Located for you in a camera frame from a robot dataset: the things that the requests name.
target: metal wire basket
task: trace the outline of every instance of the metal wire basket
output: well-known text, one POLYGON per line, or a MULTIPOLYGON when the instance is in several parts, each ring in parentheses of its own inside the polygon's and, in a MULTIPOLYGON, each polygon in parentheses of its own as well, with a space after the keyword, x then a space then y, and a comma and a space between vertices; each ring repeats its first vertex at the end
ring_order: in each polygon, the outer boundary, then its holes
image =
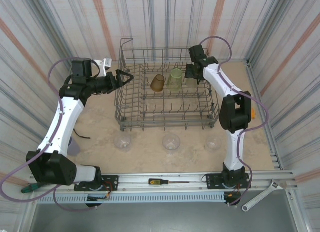
POLYGON ((124 48, 133 38, 120 42, 118 68, 134 75, 134 79, 116 90, 115 118, 124 131, 126 128, 189 126, 214 127, 220 107, 218 96, 211 84, 201 81, 196 87, 188 87, 186 80, 177 92, 170 91, 166 84, 155 93, 151 81, 156 74, 166 79, 173 68, 184 72, 191 63, 188 48, 124 48))

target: striped curtain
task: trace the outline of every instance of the striped curtain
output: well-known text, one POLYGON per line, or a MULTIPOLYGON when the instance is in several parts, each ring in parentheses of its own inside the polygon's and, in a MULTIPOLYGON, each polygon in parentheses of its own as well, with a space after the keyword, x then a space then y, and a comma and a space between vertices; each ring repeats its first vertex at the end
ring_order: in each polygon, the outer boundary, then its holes
POLYGON ((286 169, 320 231, 320 0, 290 0, 252 60, 286 169))
MULTIPOLYGON (((189 47, 208 35, 226 37, 243 59, 278 0, 38 0, 73 55, 118 57, 120 39, 135 48, 189 47)), ((221 41, 209 51, 227 58, 221 41)))
MULTIPOLYGON (((0 179, 26 161, 47 133, 58 102, 48 88, 47 73, 61 56, 30 0, 0 0, 0 179)), ((66 64, 52 77, 56 87, 67 77, 66 64)), ((22 198, 29 168, 4 184, 10 196, 22 198)), ((20 204, 0 196, 0 230, 15 231, 20 204)))

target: clear plastic bowl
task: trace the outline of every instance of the clear plastic bowl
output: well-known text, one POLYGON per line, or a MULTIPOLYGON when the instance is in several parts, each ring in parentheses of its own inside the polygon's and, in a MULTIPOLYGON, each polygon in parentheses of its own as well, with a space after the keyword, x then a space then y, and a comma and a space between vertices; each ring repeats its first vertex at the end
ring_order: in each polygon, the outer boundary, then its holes
POLYGON ((209 152, 213 152, 221 148, 221 139, 217 136, 209 136, 205 142, 205 148, 209 152))
POLYGON ((173 153, 180 147, 180 138, 176 134, 168 134, 163 138, 162 144, 169 153, 173 153))
POLYGON ((125 132, 120 132, 115 136, 113 143, 123 152, 128 152, 131 147, 131 135, 125 132))

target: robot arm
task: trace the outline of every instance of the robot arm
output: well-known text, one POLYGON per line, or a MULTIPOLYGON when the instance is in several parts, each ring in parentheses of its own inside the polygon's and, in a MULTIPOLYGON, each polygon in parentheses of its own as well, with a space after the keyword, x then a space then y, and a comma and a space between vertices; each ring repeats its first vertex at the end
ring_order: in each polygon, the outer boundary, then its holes
MULTIPOLYGON (((218 72, 218 66, 219 65, 217 63, 209 64, 207 67, 203 69, 203 77, 212 84, 212 86, 215 88, 215 90, 221 97, 225 98, 227 96, 229 97, 237 96, 238 93, 230 89, 221 78, 218 72)), ((226 74, 223 72, 222 69, 220 69, 220 73, 233 88, 240 91, 240 88, 236 87, 233 84, 233 82, 226 76, 226 74)), ((238 129, 238 130, 235 130, 234 133, 230 132, 229 130, 226 130, 226 135, 227 135, 227 153, 226 154, 227 155, 224 160, 224 164, 227 167, 227 169, 230 171, 238 170, 243 167, 243 164, 237 158, 238 137, 240 136, 240 133, 243 130, 244 129, 238 129)), ((245 136, 245 133, 242 133, 241 139, 240 139, 240 147, 239 147, 240 159, 243 158, 244 138, 245 138, 244 136, 245 136)))
POLYGON ((239 159, 243 160, 243 131, 251 121, 251 99, 233 90, 241 91, 221 68, 218 71, 219 62, 215 57, 208 57, 202 45, 191 47, 189 52, 193 64, 187 65, 185 76, 197 79, 198 83, 200 80, 207 80, 223 98, 219 120, 222 128, 226 130, 227 155, 223 163, 222 178, 227 187, 234 187, 246 180, 245 167, 239 159))
POLYGON ((102 61, 81 58, 72 61, 72 84, 67 79, 61 87, 59 95, 63 105, 63 116, 52 142, 49 138, 57 127, 60 114, 62 113, 58 104, 51 126, 37 148, 37 151, 29 151, 26 160, 29 161, 50 143, 48 149, 29 167, 37 182, 71 185, 73 183, 88 182, 91 188, 98 188, 102 183, 101 170, 96 166, 74 164, 67 158, 69 141, 76 121, 83 111, 88 98, 92 94, 111 93, 122 87, 134 77, 119 69, 116 77, 112 72, 107 72, 111 66, 111 59, 102 61), (92 63, 99 68, 99 73, 92 75, 92 63))

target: screwdriver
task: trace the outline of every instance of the screwdriver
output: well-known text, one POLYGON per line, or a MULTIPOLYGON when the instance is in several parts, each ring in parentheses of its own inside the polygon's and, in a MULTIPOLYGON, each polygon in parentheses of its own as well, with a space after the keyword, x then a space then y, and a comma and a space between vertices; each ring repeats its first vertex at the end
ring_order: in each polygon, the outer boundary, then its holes
POLYGON ((169 184, 169 183, 190 183, 189 181, 169 181, 165 179, 160 178, 150 178, 149 184, 151 185, 163 185, 163 184, 169 184))
POLYGON ((41 188, 44 185, 47 185, 47 183, 33 183, 33 184, 30 184, 27 187, 23 188, 21 190, 21 193, 33 192, 33 191, 37 190, 38 188, 41 188))

